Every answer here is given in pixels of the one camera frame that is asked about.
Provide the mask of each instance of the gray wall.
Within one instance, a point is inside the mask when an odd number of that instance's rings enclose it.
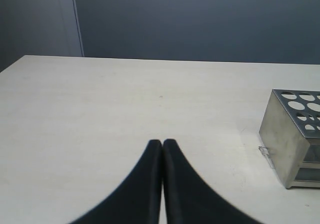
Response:
[[[0,71],[23,55],[81,56],[73,0],[0,0]]]
[[[320,63],[320,0],[75,0],[88,57]]]

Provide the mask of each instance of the metal box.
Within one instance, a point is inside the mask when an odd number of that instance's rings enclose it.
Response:
[[[320,187],[320,92],[272,90],[259,133],[286,188]]]

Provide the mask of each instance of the table surface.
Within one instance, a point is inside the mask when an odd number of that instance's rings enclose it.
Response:
[[[272,88],[319,90],[320,65],[24,56],[0,73],[2,223],[66,223],[108,196],[149,139],[264,223],[318,223],[258,147]],[[161,205],[160,223],[166,223]]]

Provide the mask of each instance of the circular hole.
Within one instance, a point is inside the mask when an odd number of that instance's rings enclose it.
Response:
[[[301,114],[301,113],[297,113],[296,116],[298,117],[298,119],[306,121],[307,118],[305,117],[305,115]]]
[[[305,125],[304,127],[306,130],[315,130],[315,128],[312,125]]]
[[[287,99],[290,99],[290,100],[295,100],[297,97],[295,94],[291,93],[291,92],[288,92],[288,91],[283,91],[281,93],[281,95]]]
[[[297,101],[289,101],[288,102],[288,105],[291,107],[291,108],[294,108],[296,110],[304,110],[305,106]]]
[[[309,93],[300,93],[299,96],[304,100],[308,100],[308,101],[315,100],[315,97]]]
[[[310,109],[320,112],[320,105],[316,103],[308,103],[307,105]]]

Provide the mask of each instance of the white table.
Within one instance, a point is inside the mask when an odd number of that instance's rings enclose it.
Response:
[[[258,220],[318,223],[320,190],[286,190],[258,130],[272,88],[319,90],[319,74],[320,65],[24,56],[0,73],[1,223],[72,221],[152,138],[175,138],[214,190]]]

